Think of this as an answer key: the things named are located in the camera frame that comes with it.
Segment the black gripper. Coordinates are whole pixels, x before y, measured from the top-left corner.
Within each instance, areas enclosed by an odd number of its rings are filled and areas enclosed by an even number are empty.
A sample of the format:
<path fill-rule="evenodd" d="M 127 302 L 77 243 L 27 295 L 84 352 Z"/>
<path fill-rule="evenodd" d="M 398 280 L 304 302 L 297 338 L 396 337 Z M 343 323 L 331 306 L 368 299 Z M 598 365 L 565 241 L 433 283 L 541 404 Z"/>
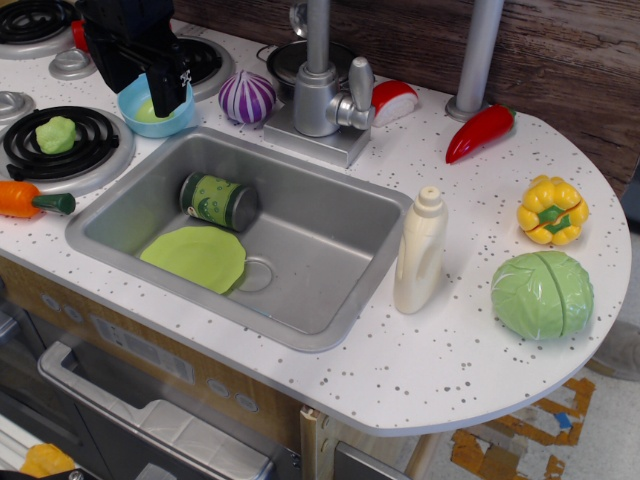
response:
<path fill-rule="evenodd" d="M 172 31 L 171 1 L 83 1 L 81 15 L 91 56 L 112 91 L 145 72 L 157 117 L 186 101 L 191 74 Z"/>

